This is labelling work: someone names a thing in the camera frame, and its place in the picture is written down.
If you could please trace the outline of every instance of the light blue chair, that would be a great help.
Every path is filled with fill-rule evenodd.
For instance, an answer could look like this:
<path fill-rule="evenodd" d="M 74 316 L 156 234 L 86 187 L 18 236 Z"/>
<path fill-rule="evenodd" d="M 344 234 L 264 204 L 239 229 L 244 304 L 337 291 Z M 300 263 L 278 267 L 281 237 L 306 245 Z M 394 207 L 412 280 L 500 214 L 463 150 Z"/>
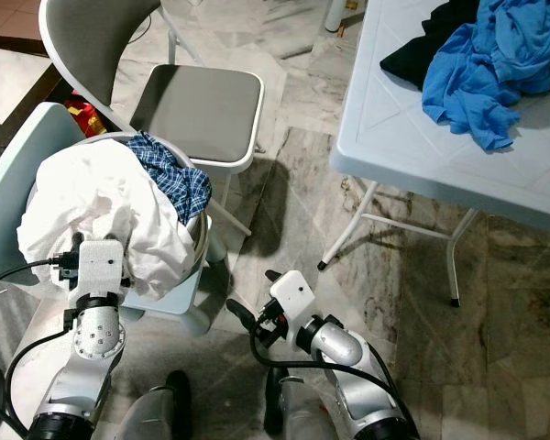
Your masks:
<path fill-rule="evenodd" d="M 57 151 L 85 140 L 82 131 L 61 104 L 42 103 L 18 130 L 0 158 L 0 272 L 27 262 L 18 250 L 17 228 L 25 213 L 40 163 Z M 207 217 L 207 234 L 212 220 Z M 211 258 L 206 255 L 211 241 Z M 203 254 L 190 276 L 156 302 L 143 301 L 130 292 L 123 307 L 178 316 L 192 336 L 200 336 L 210 327 L 210 319 L 193 305 L 204 260 L 218 261 L 226 253 L 214 240 L 205 240 Z M 8 281 L 26 286 L 37 284 L 30 270 L 13 275 Z"/>

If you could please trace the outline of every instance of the chair backrest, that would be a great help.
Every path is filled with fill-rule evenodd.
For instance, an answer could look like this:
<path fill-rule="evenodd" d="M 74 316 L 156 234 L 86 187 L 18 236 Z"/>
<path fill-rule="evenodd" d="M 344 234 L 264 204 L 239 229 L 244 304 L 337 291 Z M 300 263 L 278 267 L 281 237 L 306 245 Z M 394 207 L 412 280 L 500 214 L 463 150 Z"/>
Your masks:
<path fill-rule="evenodd" d="M 104 105 L 112 101 L 116 69 L 138 25 L 160 0 L 42 0 L 40 35 L 53 64 Z"/>
<path fill-rule="evenodd" d="M 42 103 L 0 157 L 0 272 L 26 264 L 18 250 L 17 228 L 40 163 L 82 139 L 85 136 L 63 105 Z M 8 280 L 35 284 L 37 279 L 28 275 L 20 272 Z"/>

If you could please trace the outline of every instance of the black cable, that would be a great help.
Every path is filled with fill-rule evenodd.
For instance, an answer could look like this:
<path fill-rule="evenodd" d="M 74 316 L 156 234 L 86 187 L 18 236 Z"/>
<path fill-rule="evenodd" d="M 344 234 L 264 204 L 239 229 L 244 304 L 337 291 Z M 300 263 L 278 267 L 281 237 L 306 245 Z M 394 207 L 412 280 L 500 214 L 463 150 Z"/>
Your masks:
<path fill-rule="evenodd" d="M 407 419 L 408 424 L 413 429 L 413 433 L 420 438 L 420 434 L 418 433 L 418 429 L 415 425 L 415 422 L 413 421 L 412 415 L 407 409 L 407 406 L 405 406 L 405 402 L 402 400 L 402 398 L 397 393 L 397 389 L 394 389 L 387 385 L 385 382 L 383 382 L 380 379 L 377 379 L 375 376 L 368 374 L 365 371 L 361 371 L 356 368 L 351 368 L 346 365 L 341 364 L 333 364 L 330 362 L 316 362 L 316 361 L 305 361 L 305 360 L 298 360 L 298 361 L 279 361 L 279 360 L 271 360 L 267 357 L 263 357 L 259 351 L 257 350 L 257 338 L 255 336 L 257 330 L 259 329 L 259 326 L 263 324 L 265 321 L 267 321 L 267 316 L 264 314 L 261 315 L 258 320 L 252 325 L 250 328 L 250 352 L 253 354 L 253 357 L 261 364 L 267 366 L 267 367 L 276 367 L 276 368 L 287 368 L 287 369 L 335 369 L 337 371 L 343 371 L 348 374 L 352 374 L 354 376 L 357 376 L 359 378 L 362 378 L 364 380 L 368 380 L 369 382 L 373 383 L 374 385 L 377 385 L 379 388 L 387 392 L 393 400 L 397 403 L 397 405 L 400 407 L 401 411 L 403 412 L 403 415 Z"/>
<path fill-rule="evenodd" d="M 9 269 L 0 274 L 0 280 L 3 278 L 6 278 L 8 275 L 12 275 L 13 273 L 20 272 L 21 270 L 34 268 L 36 266 L 43 266 L 45 264 L 54 264 L 56 261 L 55 258 L 47 258 L 47 259 L 41 259 L 39 261 L 34 261 L 32 263 L 25 264 L 24 266 L 19 266 L 14 269 Z"/>
<path fill-rule="evenodd" d="M 128 46 L 129 44 L 132 44 L 132 43 L 134 43 L 135 41 L 138 41 L 138 40 L 142 39 L 142 38 L 145 36 L 145 34 L 146 34 L 147 32 L 149 32 L 150 25 L 151 25 L 152 23 L 153 23 L 153 19 L 150 17 L 150 14 L 149 14 L 149 15 L 148 15 L 148 25 L 147 25 L 147 28 L 146 28 L 145 30 L 143 30 L 143 33 L 140 34 L 138 37 L 136 37 L 135 39 L 131 39 L 130 41 L 128 41 L 128 43 L 127 43 L 126 45 Z"/>
<path fill-rule="evenodd" d="M 17 425 L 16 421 L 12 419 L 8 414 L 6 414 L 4 411 L 0 409 L 0 420 L 2 420 L 5 424 L 10 426 L 12 430 L 18 434 L 20 438 L 26 438 L 27 436 L 27 430 L 24 431 L 20 429 L 20 426 Z"/>
<path fill-rule="evenodd" d="M 20 350 L 20 352 L 15 356 L 15 358 L 12 359 L 12 362 L 10 363 L 10 366 L 8 367 L 8 370 L 6 371 L 6 378 L 5 378 L 5 404 L 6 404 L 6 409 L 10 413 L 10 416 L 19 425 L 19 427 L 22 430 L 24 430 L 25 433 L 28 433 L 28 429 L 25 427 L 25 425 L 22 424 L 22 422 L 20 422 L 20 419 L 17 416 L 17 412 L 15 411 L 15 408 L 12 404 L 12 396 L 10 395 L 10 392 L 12 390 L 12 376 L 14 375 L 15 368 L 17 367 L 18 362 L 20 362 L 20 359 L 22 359 L 23 356 L 25 356 L 26 353 L 28 353 L 30 350 L 32 350 L 33 348 L 35 348 L 37 346 L 40 346 L 41 344 L 49 342 L 53 339 L 57 339 L 58 337 L 65 335 L 69 331 L 70 331 L 70 328 L 65 327 L 63 330 L 61 330 L 60 332 L 58 332 L 54 335 L 45 336 L 42 339 L 39 339 L 39 340 L 33 342 L 32 344 L 29 344 L 28 346 L 25 346 L 22 350 Z"/>

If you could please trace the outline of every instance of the gray chair seat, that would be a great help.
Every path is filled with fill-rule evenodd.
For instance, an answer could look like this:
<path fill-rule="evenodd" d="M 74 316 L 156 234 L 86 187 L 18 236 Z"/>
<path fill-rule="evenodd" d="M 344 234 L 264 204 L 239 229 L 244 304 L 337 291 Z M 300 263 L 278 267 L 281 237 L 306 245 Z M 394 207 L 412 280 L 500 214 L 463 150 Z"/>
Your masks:
<path fill-rule="evenodd" d="M 167 139 L 192 159 L 236 162 L 248 152 L 260 90 L 250 73 L 160 65 L 130 125 Z"/>

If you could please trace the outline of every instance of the white cloth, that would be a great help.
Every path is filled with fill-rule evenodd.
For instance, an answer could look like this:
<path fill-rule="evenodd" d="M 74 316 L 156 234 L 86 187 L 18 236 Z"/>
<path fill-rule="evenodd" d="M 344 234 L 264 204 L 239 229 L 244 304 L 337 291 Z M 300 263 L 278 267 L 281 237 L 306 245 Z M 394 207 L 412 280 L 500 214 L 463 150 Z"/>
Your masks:
<path fill-rule="evenodd" d="M 193 240 L 175 208 L 134 153 L 115 140 L 66 148 L 45 159 L 36 184 L 17 230 L 28 262 L 70 250 L 75 232 L 87 240 L 112 233 L 125 247 L 137 293 L 153 300 L 193 266 Z M 33 272 L 67 287 L 47 266 Z"/>

